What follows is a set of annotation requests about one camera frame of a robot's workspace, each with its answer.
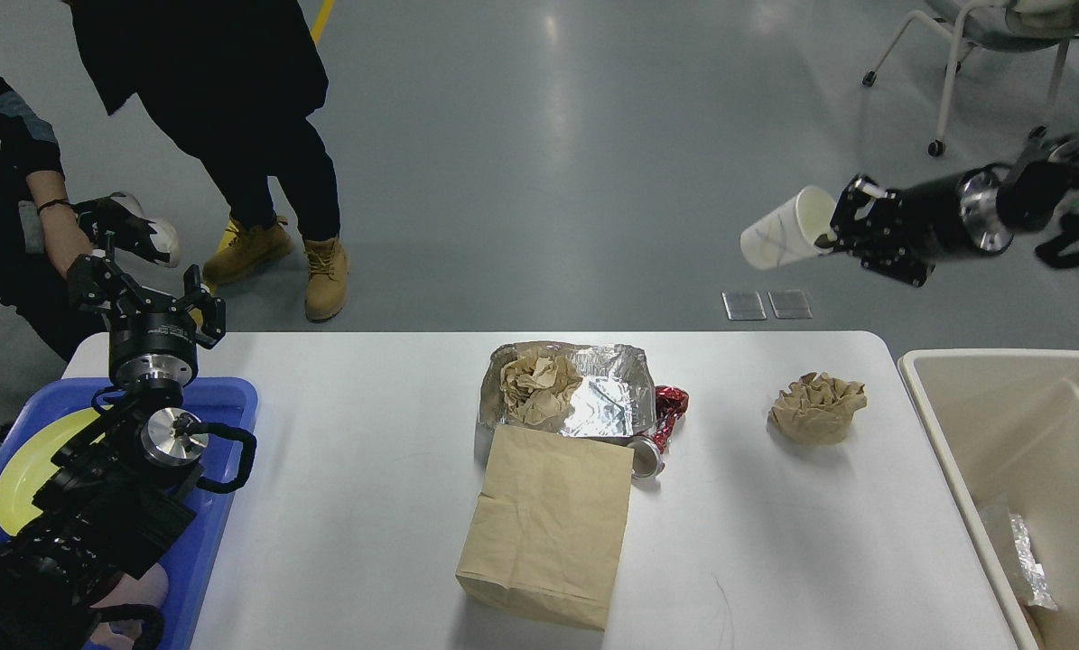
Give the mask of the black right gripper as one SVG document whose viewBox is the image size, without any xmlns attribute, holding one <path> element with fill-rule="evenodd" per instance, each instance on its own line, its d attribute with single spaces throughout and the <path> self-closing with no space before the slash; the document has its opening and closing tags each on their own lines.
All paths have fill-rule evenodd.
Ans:
<svg viewBox="0 0 1079 650">
<path fill-rule="evenodd" d="M 828 250 L 860 254 L 864 270 L 916 288 L 935 270 L 930 263 L 1001 255 L 1014 240 L 997 206 L 1008 171 L 981 166 L 896 190 L 856 174 L 833 209 Z M 878 209 L 891 218 L 889 235 Z M 889 246 L 897 253 L 885 255 Z"/>
</svg>

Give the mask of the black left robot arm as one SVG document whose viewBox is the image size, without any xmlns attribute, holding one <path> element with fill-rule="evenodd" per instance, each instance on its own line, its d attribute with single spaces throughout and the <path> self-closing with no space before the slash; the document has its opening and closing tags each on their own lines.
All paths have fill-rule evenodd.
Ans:
<svg viewBox="0 0 1079 650">
<path fill-rule="evenodd" d="M 158 606 L 106 597 L 188 531 L 192 491 L 240 490 L 256 457 L 251 432 L 181 406 L 199 348 L 226 336 L 226 303 L 197 266 L 174 297 L 136 283 L 108 252 L 81 256 L 69 281 L 71 303 L 108 320 L 107 391 L 119 400 L 52 453 L 55 473 L 33 495 L 40 514 L 0 542 L 0 649 L 81 649 L 126 621 L 138 625 L 135 649 L 155 649 L 166 629 Z"/>
</svg>

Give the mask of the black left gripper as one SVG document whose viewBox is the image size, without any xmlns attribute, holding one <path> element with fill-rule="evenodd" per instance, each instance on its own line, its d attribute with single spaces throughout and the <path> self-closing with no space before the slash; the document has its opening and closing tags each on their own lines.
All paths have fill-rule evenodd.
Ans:
<svg viewBox="0 0 1079 650">
<path fill-rule="evenodd" d="M 226 337 L 226 301 L 204 283 L 199 265 L 185 271 L 181 313 L 152 312 L 151 293 L 111 254 L 78 256 L 66 280 L 72 307 L 100 317 L 109 329 L 108 377 L 114 385 L 151 378 L 189 385 L 199 374 L 197 346 L 213 349 Z"/>
</svg>

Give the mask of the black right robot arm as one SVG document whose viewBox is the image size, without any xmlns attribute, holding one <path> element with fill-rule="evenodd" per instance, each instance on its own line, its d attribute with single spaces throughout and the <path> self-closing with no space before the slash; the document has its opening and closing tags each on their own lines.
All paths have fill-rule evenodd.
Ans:
<svg viewBox="0 0 1079 650">
<path fill-rule="evenodd" d="M 1002 255 L 1017 235 L 1058 233 L 1036 246 L 1047 267 L 1079 267 L 1079 132 L 1027 140 L 1017 160 L 992 162 L 911 188 L 880 188 L 866 174 L 845 186 L 814 245 L 920 287 L 935 265 Z"/>
</svg>

